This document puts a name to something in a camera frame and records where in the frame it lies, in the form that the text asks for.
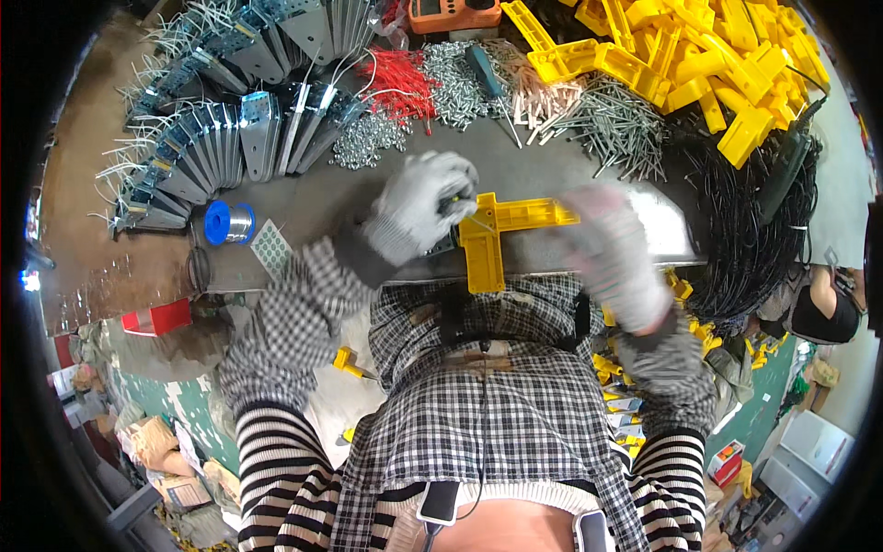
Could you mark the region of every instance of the clear plastic bag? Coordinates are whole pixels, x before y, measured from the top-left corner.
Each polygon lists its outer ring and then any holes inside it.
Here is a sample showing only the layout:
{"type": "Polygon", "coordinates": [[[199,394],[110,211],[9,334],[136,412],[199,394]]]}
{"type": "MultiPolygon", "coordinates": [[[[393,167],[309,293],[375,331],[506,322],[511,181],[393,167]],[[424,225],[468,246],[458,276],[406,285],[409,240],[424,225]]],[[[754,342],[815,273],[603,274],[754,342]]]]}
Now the clear plastic bag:
{"type": "Polygon", "coordinates": [[[381,0],[368,12],[368,26],[380,36],[385,36],[392,49],[408,49],[408,12],[406,0],[381,0]],[[395,16],[384,22],[383,16],[395,6],[395,16]]]}

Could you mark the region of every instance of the white work glove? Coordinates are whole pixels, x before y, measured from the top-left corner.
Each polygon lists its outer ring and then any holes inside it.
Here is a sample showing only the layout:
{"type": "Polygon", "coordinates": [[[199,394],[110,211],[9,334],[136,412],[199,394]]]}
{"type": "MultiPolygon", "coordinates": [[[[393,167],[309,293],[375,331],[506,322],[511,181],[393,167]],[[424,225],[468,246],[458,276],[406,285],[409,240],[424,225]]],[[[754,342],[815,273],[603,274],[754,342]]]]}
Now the white work glove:
{"type": "Polygon", "coordinates": [[[653,332],[671,309],[672,292],[653,267],[644,225],[625,193],[593,184],[566,192],[561,201],[581,221],[553,232],[565,262],[623,330],[653,332]]]}
{"type": "Polygon", "coordinates": [[[475,166],[452,151],[409,155],[372,205],[362,234],[389,264],[401,267],[475,213],[478,182],[475,166]]]}

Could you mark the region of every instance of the screwdriver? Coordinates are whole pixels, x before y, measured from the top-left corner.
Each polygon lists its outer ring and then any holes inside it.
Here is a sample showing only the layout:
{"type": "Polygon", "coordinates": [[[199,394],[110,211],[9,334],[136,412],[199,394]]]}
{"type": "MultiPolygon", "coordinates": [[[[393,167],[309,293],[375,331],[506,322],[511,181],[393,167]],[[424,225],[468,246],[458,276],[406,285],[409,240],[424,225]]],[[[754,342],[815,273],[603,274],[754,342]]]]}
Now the screwdriver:
{"type": "Polygon", "coordinates": [[[518,144],[518,149],[521,149],[521,140],[518,138],[518,133],[515,132],[515,125],[512,124],[512,119],[509,118],[509,110],[507,110],[502,104],[502,87],[494,76],[494,70],[491,68],[491,61],[487,58],[485,50],[483,50],[478,44],[473,44],[467,48],[466,63],[468,63],[472,70],[475,71],[476,76],[479,78],[479,82],[487,90],[487,93],[492,98],[496,98],[497,102],[500,104],[502,114],[506,117],[506,120],[509,121],[509,128],[512,129],[512,136],[515,136],[515,142],[518,144]]]}

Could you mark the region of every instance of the plaid shirt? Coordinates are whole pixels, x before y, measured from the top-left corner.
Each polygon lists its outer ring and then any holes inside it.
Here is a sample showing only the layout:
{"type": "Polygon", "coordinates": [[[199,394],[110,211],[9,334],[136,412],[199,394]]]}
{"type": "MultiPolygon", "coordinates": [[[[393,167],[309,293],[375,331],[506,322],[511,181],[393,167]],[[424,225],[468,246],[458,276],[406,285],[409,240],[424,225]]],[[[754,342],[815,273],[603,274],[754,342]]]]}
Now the plaid shirt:
{"type": "MultiPolygon", "coordinates": [[[[426,481],[476,482],[482,467],[487,485],[587,490],[620,549],[698,548],[704,438],[714,423],[698,341],[678,320],[652,347],[620,343],[647,391],[648,442],[631,470],[612,440],[588,339],[575,352],[556,346],[575,335],[579,292],[573,276],[510,279],[506,291],[461,305],[460,339],[450,340],[441,284],[383,288],[370,343],[389,399],[359,422],[351,457],[334,471],[300,411],[313,370],[334,358],[340,321],[374,292],[336,260],[330,240],[305,247],[221,365],[238,419],[240,548],[385,549],[396,528],[385,512],[426,481]],[[482,355],[473,334],[500,340],[482,355]]],[[[603,329],[596,310],[590,335],[603,329]]]]}

